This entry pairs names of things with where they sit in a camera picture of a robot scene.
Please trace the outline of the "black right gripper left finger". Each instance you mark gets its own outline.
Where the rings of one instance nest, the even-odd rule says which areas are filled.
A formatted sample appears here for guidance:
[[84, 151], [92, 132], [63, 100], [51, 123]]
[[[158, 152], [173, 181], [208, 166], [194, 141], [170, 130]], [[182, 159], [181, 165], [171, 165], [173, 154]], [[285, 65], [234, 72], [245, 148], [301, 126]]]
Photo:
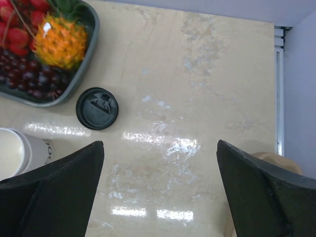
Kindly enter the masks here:
[[83, 237], [104, 162], [104, 145], [84, 148], [0, 183], [2, 237]]

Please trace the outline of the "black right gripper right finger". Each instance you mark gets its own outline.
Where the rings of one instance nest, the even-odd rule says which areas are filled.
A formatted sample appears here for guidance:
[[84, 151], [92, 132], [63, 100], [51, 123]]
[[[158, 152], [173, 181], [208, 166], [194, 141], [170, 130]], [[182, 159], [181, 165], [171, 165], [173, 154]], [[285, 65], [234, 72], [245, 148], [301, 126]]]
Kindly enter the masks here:
[[219, 140], [217, 162], [238, 237], [314, 237], [316, 181]]

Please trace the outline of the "white paper coffee cup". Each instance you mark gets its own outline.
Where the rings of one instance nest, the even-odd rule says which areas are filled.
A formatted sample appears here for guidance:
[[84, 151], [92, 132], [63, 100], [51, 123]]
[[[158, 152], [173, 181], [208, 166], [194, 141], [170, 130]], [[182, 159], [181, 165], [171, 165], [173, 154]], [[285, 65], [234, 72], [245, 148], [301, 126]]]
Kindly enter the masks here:
[[11, 128], [0, 129], [0, 179], [11, 178], [51, 162], [53, 147], [41, 138]]

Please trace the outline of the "black coffee cup lid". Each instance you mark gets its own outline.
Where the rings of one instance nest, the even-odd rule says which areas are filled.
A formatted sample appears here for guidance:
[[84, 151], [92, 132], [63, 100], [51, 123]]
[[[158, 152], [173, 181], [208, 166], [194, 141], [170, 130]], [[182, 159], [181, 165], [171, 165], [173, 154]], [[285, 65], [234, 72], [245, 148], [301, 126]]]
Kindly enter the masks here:
[[119, 105], [116, 98], [103, 88], [89, 88], [77, 100], [77, 118], [88, 129], [106, 129], [115, 122], [118, 114]]

